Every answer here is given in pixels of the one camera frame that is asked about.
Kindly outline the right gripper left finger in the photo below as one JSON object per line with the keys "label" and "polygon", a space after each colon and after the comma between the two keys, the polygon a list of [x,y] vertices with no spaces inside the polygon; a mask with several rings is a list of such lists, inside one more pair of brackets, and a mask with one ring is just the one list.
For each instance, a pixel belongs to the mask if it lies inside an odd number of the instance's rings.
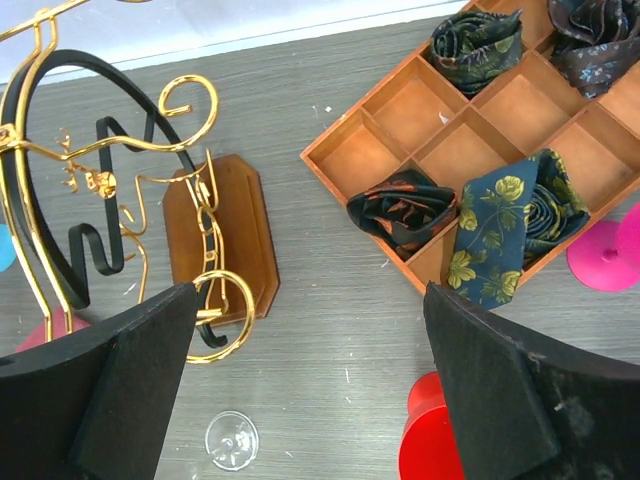
{"label": "right gripper left finger", "polygon": [[192,340],[193,284],[1,359],[4,479],[151,479]]}

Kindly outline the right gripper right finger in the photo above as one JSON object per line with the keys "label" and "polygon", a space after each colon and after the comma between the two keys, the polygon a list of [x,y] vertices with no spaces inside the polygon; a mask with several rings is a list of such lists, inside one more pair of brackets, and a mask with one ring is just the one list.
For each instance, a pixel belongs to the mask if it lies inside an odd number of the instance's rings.
{"label": "right gripper right finger", "polygon": [[426,331],[468,479],[636,479],[639,367],[431,283]]}

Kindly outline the red wine glass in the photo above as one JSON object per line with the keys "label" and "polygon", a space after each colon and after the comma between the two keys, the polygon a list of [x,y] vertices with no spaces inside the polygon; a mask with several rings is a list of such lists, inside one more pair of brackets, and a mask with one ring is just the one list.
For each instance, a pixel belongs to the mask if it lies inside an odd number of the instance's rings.
{"label": "red wine glass", "polygon": [[412,386],[407,412],[398,450],[398,478],[463,480],[465,475],[436,372],[422,376]]}

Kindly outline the clear wine glass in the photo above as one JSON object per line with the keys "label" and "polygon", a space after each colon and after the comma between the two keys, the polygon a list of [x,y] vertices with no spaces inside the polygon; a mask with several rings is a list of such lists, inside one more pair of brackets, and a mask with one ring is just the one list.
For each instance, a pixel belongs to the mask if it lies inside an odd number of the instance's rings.
{"label": "clear wine glass", "polygon": [[216,467],[237,472],[248,467],[257,457],[260,438],[255,423],[247,415],[226,410],[209,422],[204,444]]}

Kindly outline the pink wine glass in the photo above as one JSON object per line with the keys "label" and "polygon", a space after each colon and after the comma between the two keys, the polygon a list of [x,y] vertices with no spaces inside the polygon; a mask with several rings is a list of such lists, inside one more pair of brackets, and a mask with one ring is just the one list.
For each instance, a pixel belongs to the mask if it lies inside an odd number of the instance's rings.
{"label": "pink wine glass", "polygon": [[567,264],[585,286],[619,292],[639,283],[639,204],[620,222],[601,220],[567,249]]}

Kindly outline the blue wine glass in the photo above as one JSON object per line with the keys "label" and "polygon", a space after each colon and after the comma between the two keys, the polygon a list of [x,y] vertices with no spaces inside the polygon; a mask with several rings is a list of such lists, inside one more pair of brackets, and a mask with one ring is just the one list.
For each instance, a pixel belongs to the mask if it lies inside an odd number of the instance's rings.
{"label": "blue wine glass", "polygon": [[0,272],[11,267],[16,260],[12,236],[6,224],[0,224]]}

